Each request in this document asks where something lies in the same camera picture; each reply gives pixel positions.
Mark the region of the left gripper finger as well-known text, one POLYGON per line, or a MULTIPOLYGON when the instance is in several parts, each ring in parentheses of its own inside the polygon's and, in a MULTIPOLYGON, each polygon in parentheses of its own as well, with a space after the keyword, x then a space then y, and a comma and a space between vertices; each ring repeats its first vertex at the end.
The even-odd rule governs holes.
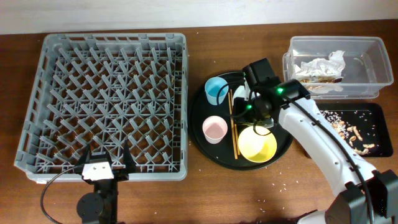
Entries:
POLYGON ((75 173, 81 174, 83 172, 84 165, 89 163, 91 156, 91 147, 88 144, 84 150, 83 155, 79 158, 78 162, 75 164, 75 173))
POLYGON ((125 169, 127 170, 128 173, 136 172, 136 163, 134 162, 134 159, 132 158, 132 155, 130 153, 128 140, 125 140, 123 146, 123 162, 125 165, 125 169))

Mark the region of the wooden chopstick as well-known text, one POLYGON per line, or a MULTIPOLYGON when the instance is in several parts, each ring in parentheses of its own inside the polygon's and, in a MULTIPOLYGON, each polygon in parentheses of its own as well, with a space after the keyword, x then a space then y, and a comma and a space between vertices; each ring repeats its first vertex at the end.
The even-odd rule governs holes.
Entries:
MULTIPOLYGON (((232 90, 230 90, 229 92, 231 93, 231 102, 232 102, 232 110, 233 110, 233 92, 232 92, 232 90)), ((235 121, 234 121, 234 130, 235 130, 235 138, 236 138, 236 147, 237 147, 237 150, 238 150, 238 157, 239 157, 241 153, 240 153, 240 150, 239 150, 239 147, 238 147, 238 130, 237 130, 237 126, 235 124, 235 121)))
POLYGON ((232 110, 232 102, 231 102, 231 93, 228 92, 228 106, 229 106, 229 117, 231 123, 231 135, 233 140, 233 151, 234 151, 234 159, 238 160, 238 150, 236 147, 236 138, 235 138, 235 130, 234 130, 234 119, 232 117, 233 110, 232 110))

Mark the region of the yellow bowl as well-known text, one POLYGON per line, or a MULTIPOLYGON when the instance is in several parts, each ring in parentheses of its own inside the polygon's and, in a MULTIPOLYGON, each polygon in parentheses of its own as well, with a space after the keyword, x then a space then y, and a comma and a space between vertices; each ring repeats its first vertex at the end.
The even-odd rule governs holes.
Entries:
POLYGON ((277 141, 267 128, 250 126, 239 133, 238 148, 241 155, 248 161, 263 163, 275 156, 277 141))

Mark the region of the pink plastic cup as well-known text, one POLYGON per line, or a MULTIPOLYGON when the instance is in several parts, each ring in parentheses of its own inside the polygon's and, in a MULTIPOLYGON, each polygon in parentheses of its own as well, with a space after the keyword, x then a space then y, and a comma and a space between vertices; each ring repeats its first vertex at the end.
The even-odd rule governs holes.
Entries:
POLYGON ((228 132, 228 125, 220 116, 209 116, 204 120, 202 130, 210 144, 218 144, 228 132))

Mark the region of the blue plastic cup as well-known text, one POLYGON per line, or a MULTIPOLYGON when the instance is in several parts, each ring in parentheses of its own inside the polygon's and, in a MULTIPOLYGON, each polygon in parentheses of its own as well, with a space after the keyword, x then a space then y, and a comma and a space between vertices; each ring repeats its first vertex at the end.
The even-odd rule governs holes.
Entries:
POLYGON ((213 77, 205 83, 206 98, 211 105, 222 104, 228 92, 228 83, 224 78, 213 77))

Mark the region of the foil paper wrapper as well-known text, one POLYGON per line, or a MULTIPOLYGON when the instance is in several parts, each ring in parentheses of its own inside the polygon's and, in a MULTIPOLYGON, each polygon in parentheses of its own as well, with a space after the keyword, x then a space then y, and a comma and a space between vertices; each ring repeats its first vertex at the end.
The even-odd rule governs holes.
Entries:
POLYGON ((293 79, 298 80, 313 94, 324 95, 331 91, 342 92, 338 83, 343 80, 342 71, 346 64, 343 58, 345 51, 337 50, 329 54, 328 59, 315 58, 310 62, 294 65, 293 79))

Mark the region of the food scraps and rice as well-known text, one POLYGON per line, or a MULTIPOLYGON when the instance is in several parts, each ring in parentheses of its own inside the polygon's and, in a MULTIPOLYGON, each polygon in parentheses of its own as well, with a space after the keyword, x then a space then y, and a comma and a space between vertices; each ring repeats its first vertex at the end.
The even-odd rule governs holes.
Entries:
POLYGON ((365 136, 361 135, 361 130, 357 125, 350 124, 343 119, 344 112, 321 110, 321 114, 330 123, 333 129, 338 133, 342 140, 345 140, 352 150, 360 156, 369 154, 373 149, 376 149, 377 144, 375 140, 365 140, 365 137, 370 137, 370 133, 365 136))

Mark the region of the grey round plate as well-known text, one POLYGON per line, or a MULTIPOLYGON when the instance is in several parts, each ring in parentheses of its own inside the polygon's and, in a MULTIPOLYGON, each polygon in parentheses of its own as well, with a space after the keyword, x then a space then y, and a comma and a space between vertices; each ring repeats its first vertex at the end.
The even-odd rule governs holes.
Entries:
POLYGON ((235 102, 235 99, 237 98, 242 98, 244 101, 248 101, 249 98, 249 90, 246 86, 240 85, 237 87, 237 89, 233 93, 233 105, 235 102))

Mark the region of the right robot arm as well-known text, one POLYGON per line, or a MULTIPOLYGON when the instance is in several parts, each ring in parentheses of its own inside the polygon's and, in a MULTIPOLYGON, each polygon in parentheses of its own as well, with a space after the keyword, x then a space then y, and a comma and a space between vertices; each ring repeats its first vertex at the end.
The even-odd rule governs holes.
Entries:
POLYGON ((379 172, 354 152, 323 117, 309 91, 296 79, 281 82, 268 59, 245 66, 255 119, 269 115, 306 150, 327 179, 335 199, 327 210, 314 210, 294 223, 397 223, 397 174, 379 172))

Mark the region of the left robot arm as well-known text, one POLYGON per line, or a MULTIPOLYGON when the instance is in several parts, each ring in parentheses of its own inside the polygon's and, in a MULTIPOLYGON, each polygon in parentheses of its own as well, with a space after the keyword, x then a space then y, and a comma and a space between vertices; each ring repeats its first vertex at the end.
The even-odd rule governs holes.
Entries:
POLYGON ((94 187, 77 203, 76 212, 82 223, 118 222, 118 183, 129 180, 136 171, 127 142, 123 145, 123 162, 123 168, 113 170, 109 152, 91 152, 87 145, 75 166, 81 179, 94 187))

